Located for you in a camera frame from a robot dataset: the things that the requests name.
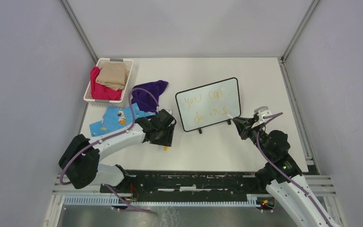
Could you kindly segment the black framed whiteboard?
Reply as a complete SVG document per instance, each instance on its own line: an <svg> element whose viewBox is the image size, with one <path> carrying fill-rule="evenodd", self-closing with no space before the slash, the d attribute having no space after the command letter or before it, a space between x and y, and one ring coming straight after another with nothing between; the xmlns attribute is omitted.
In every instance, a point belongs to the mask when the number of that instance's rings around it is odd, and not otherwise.
<svg viewBox="0 0 363 227"><path fill-rule="evenodd" d="M242 113L238 79L228 78L184 90L175 101L185 132L201 130L221 122L230 122Z"/></svg>

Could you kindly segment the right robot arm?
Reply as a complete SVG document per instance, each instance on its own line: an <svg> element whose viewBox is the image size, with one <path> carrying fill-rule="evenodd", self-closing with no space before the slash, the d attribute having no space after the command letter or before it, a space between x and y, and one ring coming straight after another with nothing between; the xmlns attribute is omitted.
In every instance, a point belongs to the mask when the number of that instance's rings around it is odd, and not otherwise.
<svg viewBox="0 0 363 227"><path fill-rule="evenodd" d="M288 135L280 130L266 132L266 125L281 115L264 116L264 122L260 122L258 114L232 119L240 138L249 139L266 160L264 167L255 173L255 189L273 196L299 227L338 227L288 153L291 147Z"/></svg>

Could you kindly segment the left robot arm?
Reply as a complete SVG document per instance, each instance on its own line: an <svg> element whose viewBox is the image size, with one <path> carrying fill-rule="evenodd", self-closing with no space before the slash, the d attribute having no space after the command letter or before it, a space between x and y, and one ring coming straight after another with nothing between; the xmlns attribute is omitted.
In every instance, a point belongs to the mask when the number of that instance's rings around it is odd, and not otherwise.
<svg viewBox="0 0 363 227"><path fill-rule="evenodd" d="M71 184L77 190L90 184L108 184L117 192L127 191L130 175L126 170L119 164L110 166L102 161L124 148L145 142L170 147L176 123L172 114L162 109L156 115L133 117L130 126L106 136L75 136L59 160L60 184Z"/></svg>

